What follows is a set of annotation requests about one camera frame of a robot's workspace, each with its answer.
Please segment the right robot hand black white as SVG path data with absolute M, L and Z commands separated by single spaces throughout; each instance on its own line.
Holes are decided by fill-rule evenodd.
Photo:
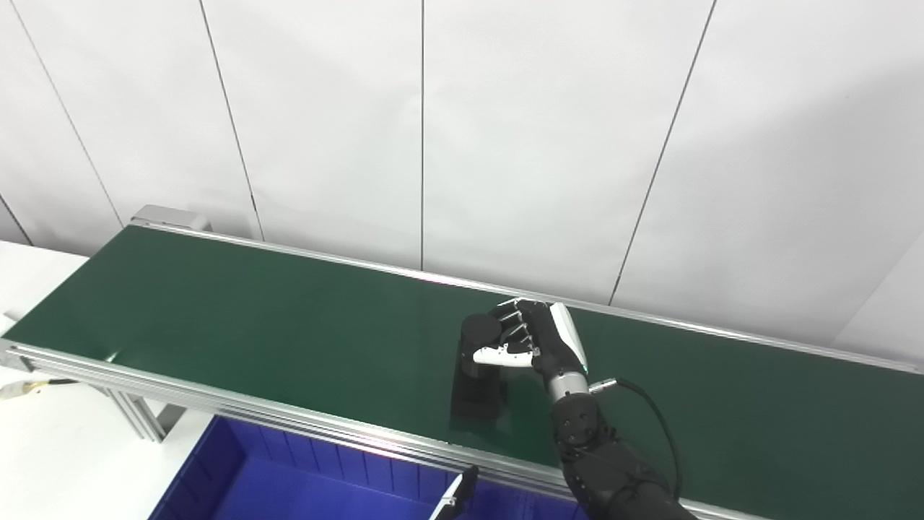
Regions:
M 513 298 L 487 315 L 500 331 L 472 352 L 475 365 L 532 368 L 545 381 L 567 373 L 588 375 L 586 353 L 564 303 Z

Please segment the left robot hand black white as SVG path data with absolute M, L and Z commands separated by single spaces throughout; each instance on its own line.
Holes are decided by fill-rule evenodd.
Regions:
M 481 468 L 471 465 L 466 468 L 446 488 L 432 510 L 429 520 L 456 519 L 464 513 L 466 501 L 471 499 L 479 478 Z

